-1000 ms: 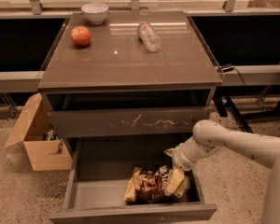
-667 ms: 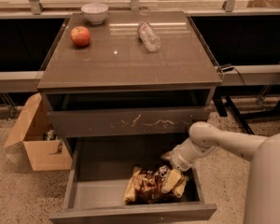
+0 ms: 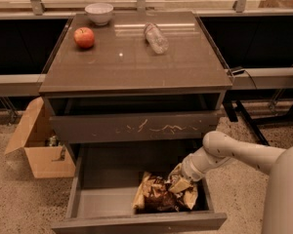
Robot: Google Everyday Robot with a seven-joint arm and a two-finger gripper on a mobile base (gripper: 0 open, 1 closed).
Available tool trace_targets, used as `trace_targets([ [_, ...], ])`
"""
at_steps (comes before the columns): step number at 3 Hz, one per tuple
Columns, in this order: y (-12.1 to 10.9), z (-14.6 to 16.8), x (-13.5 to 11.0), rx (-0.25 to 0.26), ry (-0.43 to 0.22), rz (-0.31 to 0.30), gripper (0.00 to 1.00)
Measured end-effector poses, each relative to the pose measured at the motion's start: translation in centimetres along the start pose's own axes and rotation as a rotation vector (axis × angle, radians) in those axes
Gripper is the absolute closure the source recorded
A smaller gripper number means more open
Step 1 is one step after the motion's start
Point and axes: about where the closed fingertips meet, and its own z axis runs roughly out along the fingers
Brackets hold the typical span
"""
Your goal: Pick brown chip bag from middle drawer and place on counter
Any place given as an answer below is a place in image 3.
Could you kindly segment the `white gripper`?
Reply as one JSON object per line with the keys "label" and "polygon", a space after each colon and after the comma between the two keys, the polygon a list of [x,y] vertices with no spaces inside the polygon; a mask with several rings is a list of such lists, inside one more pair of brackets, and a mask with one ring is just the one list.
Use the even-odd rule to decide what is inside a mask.
{"label": "white gripper", "polygon": [[209,154],[203,147],[193,153],[190,153],[181,163],[181,173],[183,177],[175,179],[169,191],[172,193],[180,193],[192,187],[190,181],[200,181],[206,174],[213,169],[217,169],[226,165],[230,161],[230,157],[218,157]]}

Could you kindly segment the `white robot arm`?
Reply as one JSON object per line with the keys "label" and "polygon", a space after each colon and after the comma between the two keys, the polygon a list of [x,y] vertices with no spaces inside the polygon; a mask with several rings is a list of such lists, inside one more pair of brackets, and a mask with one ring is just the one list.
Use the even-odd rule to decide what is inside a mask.
{"label": "white robot arm", "polygon": [[293,234],[293,146],[282,149],[243,142],[213,131],[169,177],[175,188],[200,181],[231,158],[269,176],[261,234]]}

